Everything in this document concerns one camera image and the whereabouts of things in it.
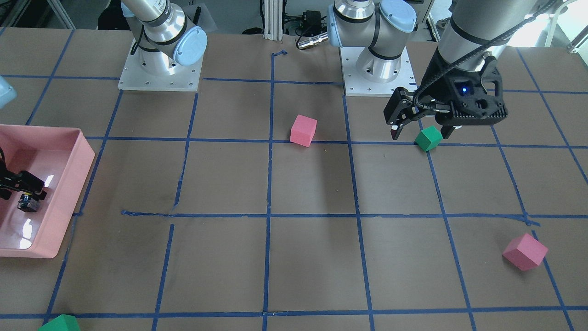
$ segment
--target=blue joint cover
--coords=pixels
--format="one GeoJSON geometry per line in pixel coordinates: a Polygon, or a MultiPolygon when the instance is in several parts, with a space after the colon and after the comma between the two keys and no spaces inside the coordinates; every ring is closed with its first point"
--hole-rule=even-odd
{"type": "Polygon", "coordinates": [[[183,66],[192,65],[202,58],[208,37],[201,27],[186,31],[173,51],[173,60],[183,66]]]}
{"type": "Polygon", "coordinates": [[[14,98],[16,98],[16,90],[0,76],[0,108],[3,108],[14,98]]]}
{"type": "Polygon", "coordinates": [[[380,12],[393,27],[402,32],[411,33],[415,28],[416,12],[402,0],[382,0],[380,12]]]}
{"type": "Polygon", "coordinates": [[[329,43],[334,47],[343,47],[341,37],[339,36],[339,29],[337,28],[337,20],[335,18],[333,5],[329,5],[327,14],[327,33],[329,35],[329,43]]]}
{"type": "Polygon", "coordinates": [[[126,18],[135,17],[135,14],[125,4],[121,3],[122,15],[126,18]]]}

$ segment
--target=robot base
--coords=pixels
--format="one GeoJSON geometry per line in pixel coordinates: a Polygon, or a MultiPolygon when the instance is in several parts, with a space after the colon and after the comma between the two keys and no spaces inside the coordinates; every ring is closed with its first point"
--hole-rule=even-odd
{"type": "Polygon", "coordinates": [[[118,82],[119,90],[197,92],[202,59],[189,67],[177,68],[173,75],[153,75],[142,68],[139,51],[126,57],[118,82]]]}
{"type": "Polygon", "coordinates": [[[404,86],[410,92],[416,90],[415,75],[406,48],[402,51],[402,66],[395,80],[388,83],[376,83],[363,78],[355,64],[364,47],[341,47],[341,69],[345,82],[345,95],[351,97],[390,97],[398,86],[404,86]]]}

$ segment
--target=white mounting plate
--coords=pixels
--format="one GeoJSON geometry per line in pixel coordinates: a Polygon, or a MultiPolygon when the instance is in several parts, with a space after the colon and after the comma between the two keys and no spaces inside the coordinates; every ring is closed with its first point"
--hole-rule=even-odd
{"type": "Polygon", "coordinates": [[[416,90],[415,75],[408,57],[406,47],[402,51],[400,60],[402,65],[395,80],[389,83],[376,83],[363,78],[355,67],[359,54],[364,47],[341,47],[341,69],[345,82],[345,95],[352,97],[390,97],[398,86],[413,92],[416,90]]]}
{"type": "Polygon", "coordinates": [[[202,59],[169,76],[147,73],[139,63],[139,52],[126,57],[125,67],[118,82],[119,90],[197,92],[200,82],[202,59]]]}

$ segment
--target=green cube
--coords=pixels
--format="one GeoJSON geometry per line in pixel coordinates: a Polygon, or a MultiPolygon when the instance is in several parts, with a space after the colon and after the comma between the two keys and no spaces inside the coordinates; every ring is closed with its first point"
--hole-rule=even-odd
{"type": "Polygon", "coordinates": [[[421,130],[415,142],[423,151],[427,152],[437,147],[442,139],[441,132],[436,127],[431,126],[421,130]]]}
{"type": "Polygon", "coordinates": [[[41,326],[39,331],[80,331],[78,321],[70,315],[59,315],[51,322],[41,326]]]}

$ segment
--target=pink plastic container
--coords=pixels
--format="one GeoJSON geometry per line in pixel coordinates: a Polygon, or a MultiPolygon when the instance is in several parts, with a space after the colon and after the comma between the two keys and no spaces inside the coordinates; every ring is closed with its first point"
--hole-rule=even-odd
{"type": "Polygon", "coordinates": [[[77,128],[0,125],[0,147],[13,173],[45,181],[47,197],[36,213],[16,208],[22,193],[0,199],[0,256],[57,255],[82,191],[94,151],[77,128]]]}

